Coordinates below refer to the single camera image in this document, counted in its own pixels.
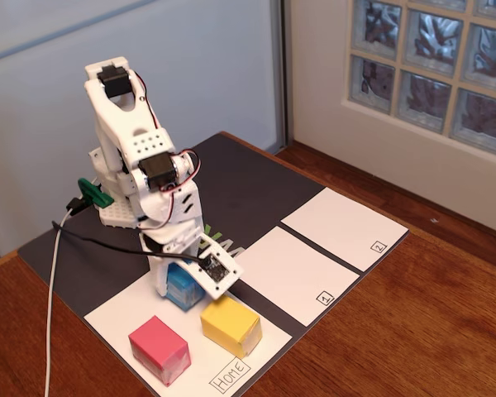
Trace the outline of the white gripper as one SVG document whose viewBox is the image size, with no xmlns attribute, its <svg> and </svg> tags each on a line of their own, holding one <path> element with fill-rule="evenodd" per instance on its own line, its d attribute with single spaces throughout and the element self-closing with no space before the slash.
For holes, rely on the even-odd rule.
<svg viewBox="0 0 496 397">
<path fill-rule="evenodd" d="M 178 223 L 167 223 L 161 228 L 142 228 L 140 230 L 142 248 L 145 251 L 183 254 L 191 256 L 186 261 L 198 259 L 198 245 L 203 231 L 203 220 L 192 218 Z M 169 260 L 158 256 L 148 256 L 151 278 L 156 292 L 164 298 L 168 292 Z"/>
</svg>

